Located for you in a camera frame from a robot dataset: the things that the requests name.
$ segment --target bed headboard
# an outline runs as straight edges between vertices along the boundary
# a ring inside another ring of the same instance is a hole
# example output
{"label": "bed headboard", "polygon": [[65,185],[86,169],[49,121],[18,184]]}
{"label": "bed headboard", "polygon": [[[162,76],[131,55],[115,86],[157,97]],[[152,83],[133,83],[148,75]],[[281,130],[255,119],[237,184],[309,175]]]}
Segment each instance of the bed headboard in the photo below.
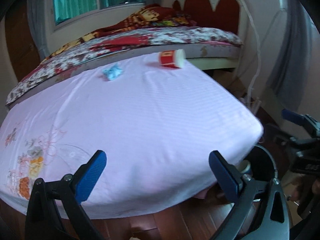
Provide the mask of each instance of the bed headboard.
{"label": "bed headboard", "polygon": [[247,15],[238,0],[175,0],[172,7],[190,14],[200,27],[219,28],[245,38]]}

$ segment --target wooden door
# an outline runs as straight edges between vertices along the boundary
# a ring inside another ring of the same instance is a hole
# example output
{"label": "wooden door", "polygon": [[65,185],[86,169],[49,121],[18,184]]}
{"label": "wooden door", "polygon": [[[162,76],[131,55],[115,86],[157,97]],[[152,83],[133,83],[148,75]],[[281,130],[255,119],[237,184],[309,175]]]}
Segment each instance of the wooden door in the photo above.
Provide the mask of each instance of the wooden door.
{"label": "wooden door", "polygon": [[40,64],[27,17],[27,0],[15,0],[5,16],[5,36],[13,70],[18,81]]}

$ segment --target screw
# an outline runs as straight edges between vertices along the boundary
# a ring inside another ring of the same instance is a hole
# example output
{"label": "screw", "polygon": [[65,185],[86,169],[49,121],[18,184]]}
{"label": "screw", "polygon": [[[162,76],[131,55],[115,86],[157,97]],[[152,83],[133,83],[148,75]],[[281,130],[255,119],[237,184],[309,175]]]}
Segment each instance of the screw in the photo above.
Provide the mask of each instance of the screw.
{"label": "screw", "polygon": [[42,179],[41,179],[41,178],[36,179],[36,181],[35,181],[35,184],[36,184],[36,185],[39,185],[39,184],[41,184],[41,183],[42,183]]}
{"label": "screw", "polygon": [[247,180],[247,181],[250,181],[250,180],[252,179],[249,174],[244,174],[244,175],[242,176],[242,178],[243,178],[244,180]]}
{"label": "screw", "polygon": [[72,177],[73,177],[72,174],[67,174],[67,175],[64,175],[63,180],[70,181],[72,179]]}
{"label": "screw", "polygon": [[279,185],[279,184],[280,184],[280,181],[279,181],[279,179],[274,178],[274,179],[273,179],[273,183],[276,184],[276,185]]}

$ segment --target patterned quilt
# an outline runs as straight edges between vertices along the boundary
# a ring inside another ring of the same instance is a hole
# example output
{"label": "patterned quilt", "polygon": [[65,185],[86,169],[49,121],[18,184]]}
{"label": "patterned quilt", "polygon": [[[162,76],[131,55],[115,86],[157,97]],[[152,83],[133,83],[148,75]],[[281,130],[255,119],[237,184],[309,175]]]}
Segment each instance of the patterned quilt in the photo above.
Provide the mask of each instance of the patterned quilt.
{"label": "patterned quilt", "polygon": [[124,49],[168,44],[194,44],[208,41],[241,45],[240,38],[216,28],[175,27],[146,28],[96,38],[64,51],[41,63],[10,92],[7,104],[27,93],[41,82],[100,56]]}

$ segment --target red paper cup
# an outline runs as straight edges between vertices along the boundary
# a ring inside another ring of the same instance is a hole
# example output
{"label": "red paper cup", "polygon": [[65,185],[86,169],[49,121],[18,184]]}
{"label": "red paper cup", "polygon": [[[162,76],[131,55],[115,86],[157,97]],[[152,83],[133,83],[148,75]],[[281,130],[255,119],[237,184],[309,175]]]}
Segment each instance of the red paper cup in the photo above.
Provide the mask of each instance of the red paper cup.
{"label": "red paper cup", "polygon": [[182,68],[186,54],[183,49],[159,52],[159,61],[163,67]]}

